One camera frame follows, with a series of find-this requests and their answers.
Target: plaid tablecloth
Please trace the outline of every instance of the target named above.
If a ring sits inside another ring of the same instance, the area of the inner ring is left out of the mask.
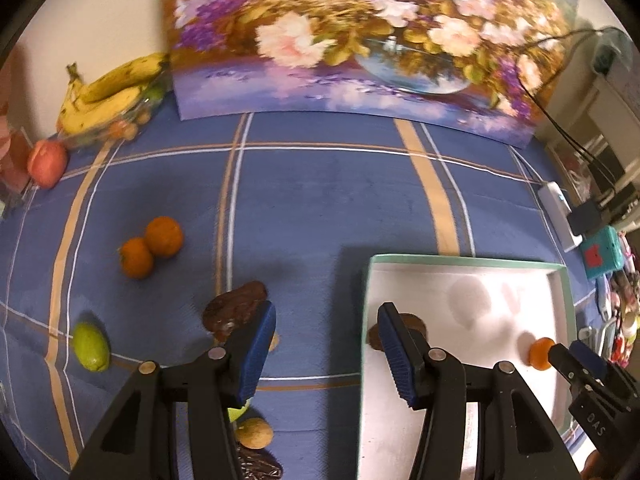
[[[537,142],[522,153],[557,179]],[[75,154],[55,189],[34,190],[0,224],[2,421],[40,479],[66,478],[137,363],[196,357],[210,345],[207,302],[261,280],[281,337],[252,401],[274,427],[269,450],[286,479],[353,480],[374,254],[562,262],[578,325],[596,320],[593,283],[578,252],[560,250],[534,189],[512,148],[448,128],[322,112],[180,122],[168,99],[135,142]],[[160,215],[180,222],[185,246],[128,280],[116,250]],[[69,348],[85,318],[110,339],[104,373]]]

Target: wall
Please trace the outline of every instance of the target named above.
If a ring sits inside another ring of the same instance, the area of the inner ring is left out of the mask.
[[[65,66],[76,61],[87,80],[163,49],[160,0],[47,0],[14,49],[15,85],[10,121],[33,137],[46,137],[62,102]],[[603,0],[580,0],[578,14],[595,27],[620,23]],[[585,44],[559,81],[550,111],[562,120],[590,85],[593,42]],[[541,137],[555,135],[549,125]]]

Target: floral painting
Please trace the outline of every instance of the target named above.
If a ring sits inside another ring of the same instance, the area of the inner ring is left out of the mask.
[[[328,110],[517,146],[548,101],[577,0],[164,0],[183,119]]]

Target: dark brown object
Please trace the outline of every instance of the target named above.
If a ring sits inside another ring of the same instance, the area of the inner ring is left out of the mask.
[[[215,297],[204,309],[202,324],[223,343],[233,330],[251,319],[255,309],[266,299],[267,289],[263,283],[245,283]]]
[[[236,442],[243,480],[282,478],[282,466],[266,451],[247,449]]]
[[[400,314],[400,319],[402,319],[405,327],[417,330],[422,334],[423,338],[427,339],[427,327],[424,324],[424,321],[418,316],[414,316],[414,314]],[[367,343],[369,343],[369,346],[374,350],[383,351],[377,323],[369,329],[369,332],[367,332]]]

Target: power strip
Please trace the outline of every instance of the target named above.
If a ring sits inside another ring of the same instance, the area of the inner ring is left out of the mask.
[[[555,182],[545,184],[538,190],[538,197],[556,229],[562,250],[568,253],[575,249],[582,243],[582,236],[575,236],[569,227],[566,216],[571,212],[571,207],[558,184]]]

